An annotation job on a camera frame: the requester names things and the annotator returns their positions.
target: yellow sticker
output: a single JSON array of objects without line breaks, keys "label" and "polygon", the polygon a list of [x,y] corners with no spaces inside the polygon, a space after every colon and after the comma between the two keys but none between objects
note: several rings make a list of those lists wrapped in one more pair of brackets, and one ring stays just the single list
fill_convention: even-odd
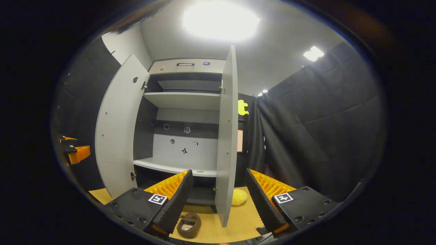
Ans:
[{"label": "yellow sticker", "polygon": [[249,114],[249,112],[245,111],[245,107],[247,107],[248,104],[244,102],[243,99],[238,100],[238,114],[241,116],[245,114]]}]

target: open cabinet door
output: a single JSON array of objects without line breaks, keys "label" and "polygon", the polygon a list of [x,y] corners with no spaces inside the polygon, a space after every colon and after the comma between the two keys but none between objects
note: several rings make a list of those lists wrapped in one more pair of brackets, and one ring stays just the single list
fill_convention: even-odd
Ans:
[{"label": "open cabinet door", "polygon": [[133,135],[150,75],[132,54],[113,77],[100,106],[95,129],[95,156],[103,183],[113,198],[137,187],[133,169]]},{"label": "open cabinet door", "polygon": [[222,73],[219,113],[215,206],[222,227],[227,226],[235,185],[238,143],[238,74],[235,47],[230,46]]}]

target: white shelf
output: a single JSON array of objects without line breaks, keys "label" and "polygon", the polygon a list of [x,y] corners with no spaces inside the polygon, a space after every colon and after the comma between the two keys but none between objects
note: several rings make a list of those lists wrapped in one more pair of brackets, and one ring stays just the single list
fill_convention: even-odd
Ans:
[{"label": "white shelf", "polygon": [[[180,167],[172,167],[164,165],[164,163],[156,163],[156,161],[153,161],[152,157],[134,160],[133,164],[141,167],[146,167],[158,171],[163,171],[167,173],[173,173],[178,174],[180,172],[186,171],[188,169],[186,168],[180,168]],[[216,170],[201,170],[201,169],[192,169],[192,175],[194,176],[200,176],[200,177],[216,177],[217,171]]]},{"label": "white shelf", "polygon": [[144,93],[144,97],[158,108],[197,109],[219,111],[219,94],[154,92]]}]

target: cabinet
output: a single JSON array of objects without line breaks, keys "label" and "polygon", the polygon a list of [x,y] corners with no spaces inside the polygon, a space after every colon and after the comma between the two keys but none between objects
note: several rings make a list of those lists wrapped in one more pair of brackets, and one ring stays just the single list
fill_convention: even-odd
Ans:
[{"label": "cabinet", "polygon": [[[156,119],[148,125],[152,137],[138,132],[140,106],[157,108]],[[201,188],[201,183],[215,182],[214,203],[225,227],[235,182],[237,109],[234,46],[226,60],[155,61],[150,71],[130,56],[106,91],[95,131],[97,164],[109,194],[116,198],[137,186],[130,174],[134,165],[173,174],[192,169],[199,188],[191,201],[202,203],[208,187]],[[134,138],[142,135],[150,143],[134,146]],[[152,155],[134,159],[134,150]]]}]

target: ceiling light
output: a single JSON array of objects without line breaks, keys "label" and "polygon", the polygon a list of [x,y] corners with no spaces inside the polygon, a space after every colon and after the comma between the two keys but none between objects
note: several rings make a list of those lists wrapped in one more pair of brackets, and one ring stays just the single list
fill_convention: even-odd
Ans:
[{"label": "ceiling light", "polygon": [[308,58],[308,59],[311,60],[311,61],[315,61],[315,60],[318,59],[318,56],[316,56],[316,55],[315,55],[313,52],[311,52],[311,51],[307,51],[307,52],[305,52],[303,55],[304,55],[304,57]]},{"label": "ceiling light", "polygon": [[310,51],[312,53],[314,53],[316,56],[318,57],[322,57],[324,55],[324,52],[322,52],[319,48],[317,48],[316,46],[313,46],[310,48]]},{"label": "ceiling light", "polygon": [[260,19],[231,3],[210,2],[190,7],[183,27],[201,37],[242,40],[254,34]]}]

